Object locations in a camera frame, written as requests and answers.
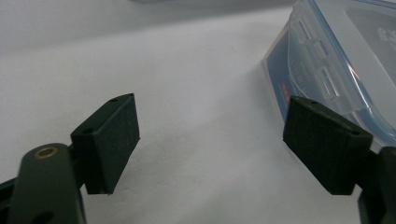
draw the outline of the brass screw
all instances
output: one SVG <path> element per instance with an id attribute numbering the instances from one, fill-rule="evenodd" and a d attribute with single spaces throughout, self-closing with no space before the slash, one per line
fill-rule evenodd
<path id="1" fill-rule="evenodd" d="M 58 153 L 57 147 L 43 147 L 35 153 L 35 158 L 44 160 Z"/>

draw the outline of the white tabletop surface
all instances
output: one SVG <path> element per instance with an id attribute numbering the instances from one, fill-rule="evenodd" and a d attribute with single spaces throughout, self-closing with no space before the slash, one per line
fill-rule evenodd
<path id="1" fill-rule="evenodd" d="M 89 223 L 359 223 L 282 142 L 261 60 L 292 0 L 3 0 L 0 181 L 134 92 L 141 140 Z"/>

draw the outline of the plastic container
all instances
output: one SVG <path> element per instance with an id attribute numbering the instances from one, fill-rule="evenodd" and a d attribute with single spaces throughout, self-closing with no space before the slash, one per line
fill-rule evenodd
<path id="1" fill-rule="evenodd" d="M 280 114 L 304 96 L 396 147 L 396 4 L 303 0 L 264 58 Z"/>

